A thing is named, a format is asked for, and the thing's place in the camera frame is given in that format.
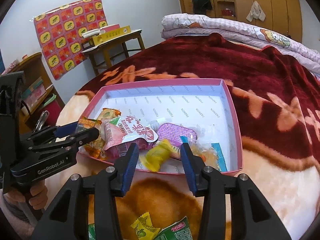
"white wall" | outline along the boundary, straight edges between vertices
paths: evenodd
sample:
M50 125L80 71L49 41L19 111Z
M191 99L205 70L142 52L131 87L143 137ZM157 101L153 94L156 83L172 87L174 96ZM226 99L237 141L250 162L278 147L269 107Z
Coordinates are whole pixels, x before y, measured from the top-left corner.
M302 14L302 44L320 52L320 22L306 0L299 0Z
M16 0L0 24L0 49L6 67L25 54L41 51L32 17L77 0ZM145 47L163 41L161 20L167 14L180 13L179 0L102 0L108 24L130 25L142 29ZM137 40L127 42L128 49L138 48ZM44 66L64 102L95 75L89 60L85 60L60 80L54 80L47 63Z

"human hand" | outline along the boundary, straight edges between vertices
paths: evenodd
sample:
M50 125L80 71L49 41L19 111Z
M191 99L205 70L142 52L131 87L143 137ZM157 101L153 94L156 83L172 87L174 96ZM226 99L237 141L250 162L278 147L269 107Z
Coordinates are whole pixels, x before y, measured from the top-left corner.
M34 184L30 188L30 193L32 197L29 199L29 204L33 207L33 209L38 210L44 208L48 201L48 189L44 184L44 180ZM25 196L15 188L12 188L10 192L4 194L4 198L9 204L15 206L18 206L19 202L23 203L26 201Z

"candy wrapper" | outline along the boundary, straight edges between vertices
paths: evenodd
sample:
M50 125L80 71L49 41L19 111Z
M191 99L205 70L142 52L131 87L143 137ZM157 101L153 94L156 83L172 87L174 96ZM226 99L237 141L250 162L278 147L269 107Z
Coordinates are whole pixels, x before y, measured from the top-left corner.
M103 147L106 160L114 160L125 155L133 142L137 142L139 150L143 150L158 139L158 135L151 126L143 125L133 116L104 120L102 127L101 136L106 141Z
M96 240L96 230L94 224L88 225L89 240Z
M94 158L99 157L103 146L105 145L105 141L101 138L101 124L102 122L100 120L82 117L79 119L78 125L76 127L76 133L90 129L92 127L95 127L99 130L99 137L96 140L84 145L84 149L87 151L87 153L89 153L90 156Z
M153 240L160 231L160 228L152 226L149 212L140 216L131 227L135 230L140 240Z
M157 134L159 138L158 141L154 143L154 146L157 146L164 139L169 140L172 145L171 157L178 160L180 159L180 146L182 144L180 136L197 139L197 134L194 130L173 123L162 124Z
M192 240L187 217L161 230L155 240Z
M121 115L121 112L117 109L103 108L97 120L103 121L103 120L113 119L118 117L119 115Z
M139 159L148 170L158 172L161 164L170 158L171 151L172 145L167 139L164 139L146 155L140 155Z
M226 162L219 143L199 143L199 141L181 136L183 142L189 143L193 155L201 157L205 165L218 171L226 172Z

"wooden stool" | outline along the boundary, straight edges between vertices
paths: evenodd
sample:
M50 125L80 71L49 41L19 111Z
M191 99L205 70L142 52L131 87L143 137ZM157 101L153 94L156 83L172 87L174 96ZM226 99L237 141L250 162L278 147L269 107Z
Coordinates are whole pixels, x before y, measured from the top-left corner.
M87 49L85 51L83 51L83 54L88 57L91 61L94 73L97 75L99 75L99 71L98 69L108 69L110 67L112 67L111 64L111 60L119 55L125 54L125 57L128 58L129 57L129 51L141 51L144 50L144 44L141 38L141 32L142 30L133 30L128 34L125 34L123 36L114 38L110 41L107 41L103 44L98 45L95 48L91 48L91 49ZM140 49L127 49L127 45L125 44L126 41L129 40L133 40L133 39L138 39L139 45L140 45ZM108 50L121 44L123 51L110 57ZM104 57L104 62L97 64L95 59L94 59L94 54L98 53L102 51L103 53L103 57Z

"red patterned poster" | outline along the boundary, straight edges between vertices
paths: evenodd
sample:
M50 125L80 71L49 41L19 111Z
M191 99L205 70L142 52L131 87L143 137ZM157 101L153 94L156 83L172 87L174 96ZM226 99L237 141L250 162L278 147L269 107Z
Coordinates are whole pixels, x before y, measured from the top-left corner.
M81 0L34 18L42 53L57 80L85 60L81 34L107 25L101 0Z

